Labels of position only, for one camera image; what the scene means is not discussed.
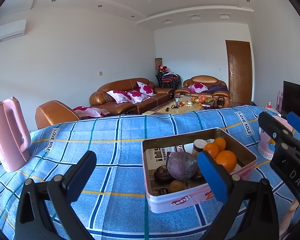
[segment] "blue plaid bed sheet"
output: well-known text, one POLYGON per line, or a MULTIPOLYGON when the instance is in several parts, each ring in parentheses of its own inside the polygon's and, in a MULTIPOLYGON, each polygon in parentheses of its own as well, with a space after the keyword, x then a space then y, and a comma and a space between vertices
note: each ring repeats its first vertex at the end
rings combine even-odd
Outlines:
MULTIPOLYGON (((7 173, 0 163, 0 228, 8 239, 13 239, 18 202, 27 178, 50 181, 91 150, 97 155, 96 168, 78 201, 71 206, 95 239, 199 239, 221 209, 221 203, 211 199, 173 212, 149 211, 141 143, 145 138, 214 127, 224 128, 258 157, 250 180, 269 179, 281 220, 294 197, 270 168, 269 161, 258 153, 258 115, 262 111, 262 107, 240 106, 179 115, 125 115, 63 123, 31 132, 31 158, 26 165, 7 173), (249 121, 253 135, 247 136, 237 112, 249 121), (59 131, 48 153, 44 149, 55 128, 59 131)), ((51 202, 47 201, 47 206, 56 230, 68 239, 51 202)), ((236 232, 245 210, 242 203, 228 237, 236 232)))

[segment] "fruit on table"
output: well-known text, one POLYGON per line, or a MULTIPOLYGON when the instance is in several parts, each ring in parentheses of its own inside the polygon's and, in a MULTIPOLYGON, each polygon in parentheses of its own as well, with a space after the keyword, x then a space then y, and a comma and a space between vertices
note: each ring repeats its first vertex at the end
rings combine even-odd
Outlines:
POLYGON ((222 152, 226 149, 226 140, 224 138, 218 137, 213 141, 214 144, 218 145, 219 151, 222 152))
POLYGON ((186 189, 186 185, 181 180, 174 180, 168 186, 168 192, 173 193, 186 189))
POLYGON ((161 165, 159 168, 157 168, 153 174, 154 179, 158 183, 170 183, 174 180, 174 178, 169 174, 168 168, 166 165, 161 165))
POLYGON ((203 150, 207 151, 213 159, 215 159, 220 152, 218 145, 215 143, 208 143, 203 150))
POLYGON ((220 152, 216 159, 217 164, 222 165, 229 173, 234 170, 237 164, 237 157, 232 151, 222 151, 220 152))
POLYGON ((188 152, 175 152, 167 162, 168 172, 175 179, 190 179, 198 169, 197 159, 188 152))

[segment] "blue gripper pad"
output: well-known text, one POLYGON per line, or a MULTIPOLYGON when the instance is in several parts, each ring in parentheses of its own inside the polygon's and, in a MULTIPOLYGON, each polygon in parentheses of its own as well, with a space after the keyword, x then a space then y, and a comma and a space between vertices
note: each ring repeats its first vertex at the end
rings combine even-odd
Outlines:
POLYGON ((300 133, 300 117, 297 116, 294 112, 287 114, 288 123, 300 133))
POLYGON ((232 185, 229 173, 223 166, 216 164, 206 151, 199 153, 198 166, 216 200, 226 204, 232 185))

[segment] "brown leather sofa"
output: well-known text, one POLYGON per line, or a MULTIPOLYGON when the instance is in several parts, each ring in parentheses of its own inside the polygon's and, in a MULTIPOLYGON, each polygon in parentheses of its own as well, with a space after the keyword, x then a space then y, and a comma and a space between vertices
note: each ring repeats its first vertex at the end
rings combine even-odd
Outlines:
POLYGON ((37 107, 35 122, 38 129, 62 122, 79 121, 81 118, 64 103, 58 100, 48 101, 37 107))
POLYGON ((211 85, 225 85, 226 86, 225 82, 223 82, 222 80, 218 80, 217 78, 212 77, 212 76, 206 76, 206 75, 195 76, 195 77, 185 80, 183 82, 183 87, 175 90, 174 97, 176 98, 182 94, 185 96, 196 97, 200 94, 200 95, 212 96, 215 99, 215 108, 223 108, 223 107, 230 106, 229 92, 216 91, 213 94, 209 94, 209 93, 205 93, 205 92, 202 92, 199 94, 191 93, 188 87, 195 83, 202 83, 202 84, 206 85, 207 87, 209 87, 211 85))
POLYGON ((90 105, 97 106, 108 110, 112 115, 119 114, 142 114, 146 111, 149 111, 152 108, 157 107, 171 99, 173 93, 172 88, 155 88, 153 82, 147 80, 146 78, 131 78, 114 81, 100 87, 96 92, 90 96, 90 105), (121 103, 117 104, 116 101, 107 94, 111 90, 120 90, 120 91, 133 91, 138 90, 138 82, 144 84, 149 84, 153 88, 154 96, 151 96, 149 99, 137 103, 121 103))

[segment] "purple round fruit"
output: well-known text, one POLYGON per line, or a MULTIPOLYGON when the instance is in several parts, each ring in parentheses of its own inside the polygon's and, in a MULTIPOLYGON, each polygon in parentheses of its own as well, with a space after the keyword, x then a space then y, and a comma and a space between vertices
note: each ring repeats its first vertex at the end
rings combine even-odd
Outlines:
POLYGON ((170 156, 167 167, 172 177, 185 181, 196 173, 198 164, 191 153, 175 152, 170 156))

